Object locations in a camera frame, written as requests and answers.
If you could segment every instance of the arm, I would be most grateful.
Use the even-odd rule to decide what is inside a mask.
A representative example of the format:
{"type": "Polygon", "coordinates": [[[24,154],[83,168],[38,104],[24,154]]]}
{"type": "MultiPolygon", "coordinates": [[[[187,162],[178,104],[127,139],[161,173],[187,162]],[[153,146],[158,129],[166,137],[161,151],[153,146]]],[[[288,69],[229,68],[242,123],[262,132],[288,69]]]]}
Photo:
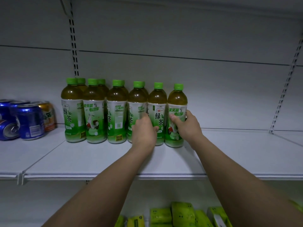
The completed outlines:
{"type": "Polygon", "coordinates": [[[131,149],[73,196],[42,227],[114,226],[131,183],[156,145],[147,114],[132,126],[131,149]]]}
{"type": "Polygon", "coordinates": [[[170,117],[199,156],[233,227],[303,226],[302,213],[211,143],[190,111],[186,115],[185,122],[170,117]]]}

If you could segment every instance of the green and white label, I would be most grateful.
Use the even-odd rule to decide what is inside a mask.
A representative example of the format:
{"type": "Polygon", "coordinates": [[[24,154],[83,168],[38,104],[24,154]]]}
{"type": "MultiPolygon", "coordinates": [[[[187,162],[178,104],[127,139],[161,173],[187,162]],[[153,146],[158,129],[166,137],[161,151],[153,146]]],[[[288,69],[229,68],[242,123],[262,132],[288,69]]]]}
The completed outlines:
{"type": "Polygon", "coordinates": [[[162,145],[165,138],[165,104],[148,103],[148,114],[153,126],[158,126],[156,145],[162,145]]]}
{"type": "Polygon", "coordinates": [[[132,103],[128,102],[128,130],[127,139],[131,141],[132,129],[131,126],[134,125],[137,119],[142,118],[142,114],[146,113],[147,102],[145,103],[132,103]]]}
{"type": "Polygon", "coordinates": [[[84,109],[81,99],[62,99],[66,141],[76,143],[85,140],[84,109]]]}
{"type": "Polygon", "coordinates": [[[122,143],[126,140],[127,101],[107,101],[107,137],[110,143],[122,143]]]}
{"type": "Polygon", "coordinates": [[[177,148],[183,146],[184,140],[181,138],[178,132],[178,127],[170,120],[169,115],[174,114],[179,117],[181,121],[185,121],[186,108],[187,105],[174,105],[167,104],[168,107],[168,116],[167,116],[167,127],[165,134],[165,143],[166,145],[177,148]]]}
{"type": "Polygon", "coordinates": [[[86,139],[89,143],[106,140],[107,127],[104,122],[104,100],[83,100],[86,139]]]}

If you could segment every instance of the can lid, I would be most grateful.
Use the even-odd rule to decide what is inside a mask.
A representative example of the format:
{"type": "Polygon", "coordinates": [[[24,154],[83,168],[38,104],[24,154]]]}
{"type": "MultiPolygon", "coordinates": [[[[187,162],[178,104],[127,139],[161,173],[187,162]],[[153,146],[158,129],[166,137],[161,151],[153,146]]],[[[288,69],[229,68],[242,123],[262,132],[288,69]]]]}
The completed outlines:
{"type": "Polygon", "coordinates": [[[0,103],[9,103],[13,101],[12,99],[0,99],[0,103]]]}
{"type": "Polygon", "coordinates": [[[98,79],[98,84],[105,85],[105,79],[98,79]]]}
{"type": "Polygon", "coordinates": [[[174,84],[174,90],[183,90],[183,84],[174,84]]]}
{"type": "Polygon", "coordinates": [[[113,86],[123,86],[123,80],[113,80],[113,86]]]}
{"type": "Polygon", "coordinates": [[[97,79],[87,79],[89,85],[98,85],[97,79]]]}
{"type": "Polygon", "coordinates": [[[77,78],[77,83],[78,84],[85,84],[85,78],[77,78]]]}
{"type": "Polygon", "coordinates": [[[49,101],[41,100],[41,101],[35,101],[35,102],[31,102],[31,103],[43,104],[43,103],[49,103],[49,101]]]}
{"type": "Polygon", "coordinates": [[[134,87],[143,87],[143,81],[134,81],[134,87]]]}
{"type": "Polygon", "coordinates": [[[154,88],[155,89],[162,89],[163,88],[163,83],[155,82],[154,83],[154,88]]]}
{"type": "Polygon", "coordinates": [[[10,104],[25,104],[25,103],[30,103],[30,101],[13,100],[10,102],[10,104]]]}
{"type": "Polygon", "coordinates": [[[77,79],[76,78],[66,78],[66,83],[67,84],[77,84],[77,79]]]}
{"type": "Polygon", "coordinates": [[[26,104],[20,104],[17,107],[20,107],[20,108],[38,107],[38,104],[36,104],[36,103],[26,103],[26,104]]]}

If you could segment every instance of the soda can lying on its side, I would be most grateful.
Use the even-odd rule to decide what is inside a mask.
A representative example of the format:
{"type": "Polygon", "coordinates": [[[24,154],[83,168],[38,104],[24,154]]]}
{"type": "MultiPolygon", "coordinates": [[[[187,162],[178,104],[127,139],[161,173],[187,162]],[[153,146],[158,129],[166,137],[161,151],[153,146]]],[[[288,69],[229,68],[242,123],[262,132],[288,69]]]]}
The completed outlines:
{"type": "Polygon", "coordinates": [[[12,116],[9,111],[12,99],[0,99],[0,119],[11,120],[12,116]]]}
{"type": "Polygon", "coordinates": [[[52,104],[48,101],[36,101],[32,103],[38,104],[43,112],[44,130],[51,131],[55,129],[55,114],[52,104]]]}
{"type": "Polygon", "coordinates": [[[17,106],[17,125],[23,140],[35,140],[44,136],[43,113],[37,104],[17,106]]]}
{"type": "Polygon", "coordinates": [[[18,126],[15,122],[0,120],[0,140],[10,140],[19,137],[18,126]]]}
{"type": "Polygon", "coordinates": [[[13,117],[13,120],[15,120],[16,118],[16,111],[17,111],[17,106],[21,105],[21,104],[26,104],[26,103],[30,103],[29,101],[22,101],[22,100],[13,100],[10,102],[10,113],[11,116],[13,117]]]}

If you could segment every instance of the person's right hand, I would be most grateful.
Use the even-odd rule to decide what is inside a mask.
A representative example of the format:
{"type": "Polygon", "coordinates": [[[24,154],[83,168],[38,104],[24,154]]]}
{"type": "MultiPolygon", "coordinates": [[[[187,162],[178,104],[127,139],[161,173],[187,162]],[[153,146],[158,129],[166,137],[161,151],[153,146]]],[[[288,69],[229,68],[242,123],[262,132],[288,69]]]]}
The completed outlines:
{"type": "Polygon", "coordinates": [[[169,118],[178,127],[181,138],[187,141],[190,145],[202,136],[202,130],[197,118],[189,111],[186,111],[187,120],[182,122],[174,114],[170,114],[169,118]]]}

